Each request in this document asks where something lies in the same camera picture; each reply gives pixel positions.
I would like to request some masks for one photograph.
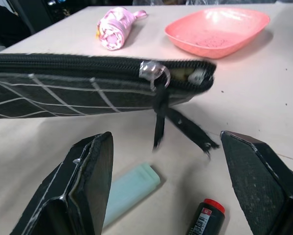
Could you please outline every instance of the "pink tray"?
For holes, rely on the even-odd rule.
[[[269,16],[259,11],[210,8],[171,23],[165,32],[181,49],[217,59],[244,47],[269,21]]]

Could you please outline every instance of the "zipper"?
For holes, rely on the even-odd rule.
[[[141,76],[141,65],[150,63],[142,59],[125,57],[100,57],[80,55],[55,54],[0,54],[0,72],[41,73],[50,75],[97,77],[105,79],[125,79],[137,82],[167,83],[169,69],[194,68],[204,70],[205,80],[200,84],[177,80],[172,74],[169,87],[201,93],[207,91],[213,84],[213,73],[216,66],[208,61],[158,61],[156,68],[162,73],[155,79],[148,73]]]

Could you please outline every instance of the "black pencil case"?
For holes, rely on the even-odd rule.
[[[205,133],[200,128],[193,129],[193,123],[170,106],[208,91],[215,69],[208,61],[0,54],[0,118],[154,109],[158,115],[155,147],[163,136],[164,118],[168,117],[208,152],[216,145],[204,140]]]

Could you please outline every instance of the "black bottle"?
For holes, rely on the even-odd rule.
[[[224,220],[224,207],[212,199],[205,199],[196,210],[187,235],[218,235]]]

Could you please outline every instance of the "zipper tab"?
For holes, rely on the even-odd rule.
[[[151,82],[151,90],[153,92],[156,90],[155,80],[164,73],[166,75],[165,87],[167,88],[170,83],[171,75],[166,66],[155,61],[142,61],[140,64],[139,77]]]

